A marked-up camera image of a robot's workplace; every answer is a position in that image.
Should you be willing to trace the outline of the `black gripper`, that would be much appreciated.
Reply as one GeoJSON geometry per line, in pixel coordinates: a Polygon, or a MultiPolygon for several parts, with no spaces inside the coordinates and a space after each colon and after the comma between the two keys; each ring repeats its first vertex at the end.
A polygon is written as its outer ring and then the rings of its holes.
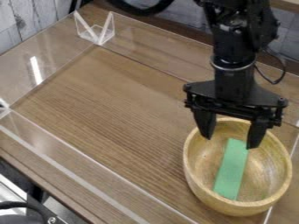
{"type": "Polygon", "coordinates": [[[247,149],[259,147],[267,129],[282,125],[287,99],[258,85],[256,61],[226,61],[211,58],[214,79],[183,85],[184,105],[191,110],[200,134],[211,140],[216,116],[250,121],[247,149]]]}

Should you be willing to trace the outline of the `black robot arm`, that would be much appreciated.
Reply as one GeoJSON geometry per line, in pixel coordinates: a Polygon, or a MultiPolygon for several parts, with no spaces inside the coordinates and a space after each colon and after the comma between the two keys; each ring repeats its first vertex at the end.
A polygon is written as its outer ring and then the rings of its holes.
{"type": "Polygon", "coordinates": [[[214,79],[183,85],[186,107],[200,134],[212,138],[216,116],[251,121],[247,147],[255,149],[267,130],[282,124],[288,100],[255,80],[258,53],[278,36],[279,21],[270,0],[192,0],[206,14],[212,33],[214,79]]]}

